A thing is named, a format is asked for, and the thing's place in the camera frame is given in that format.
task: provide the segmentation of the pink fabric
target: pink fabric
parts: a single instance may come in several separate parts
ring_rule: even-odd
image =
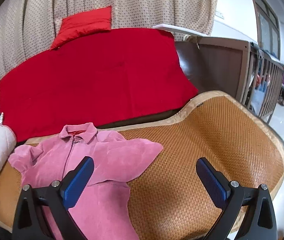
[[[78,135],[69,132],[85,130]],[[92,123],[66,125],[60,134],[37,147],[21,145],[9,162],[22,174],[22,185],[46,187],[62,178],[84,156],[94,161],[94,172],[69,212],[87,239],[138,239],[129,218],[130,187],[163,149],[147,139],[126,140],[115,131],[97,131]],[[44,213],[56,239],[62,236],[48,208]]]

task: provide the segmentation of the beige curtain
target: beige curtain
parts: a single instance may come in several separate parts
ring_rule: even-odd
[[[112,28],[166,23],[210,34],[217,0],[5,0],[0,7],[0,79],[47,50],[62,19],[112,5]]]

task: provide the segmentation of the red blanket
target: red blanket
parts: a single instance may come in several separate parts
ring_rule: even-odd
[[[0,111],[17,141],[183,107],[197,89],[183,74],[171,33],[114,29],[44,51],[0,81]]]

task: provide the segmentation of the red pillow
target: red pillow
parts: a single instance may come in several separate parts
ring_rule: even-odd
[[[111,30],[112,7],[104,7],[77,13],[62,20],[59,34],[50,50],[59,48],[68,41],[88,34]]]

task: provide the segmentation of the metal screw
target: metal screw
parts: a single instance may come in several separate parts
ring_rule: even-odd
[[[27,191],[29,188],[30,188],[30,185],[29,185],[29,184],[26,184],[26,185],[23,186],[22,189],[23,189],[24,191]]]
[[[232,185],[232,187],[238,187],[239,183],[236,180],[232,180],[231,185]]]
[[[267,190],[267,189],[268,189],[268,187],[267,187],[266,184],[261,184],[261,188],[264,189],[264,190]]]
[[[51,186],[52,187],[57,187],[57,186],[59,186],[60,185],[60,181],[59,180],[55,180],[55,181],[53,181],[52,183],[51,183]]]

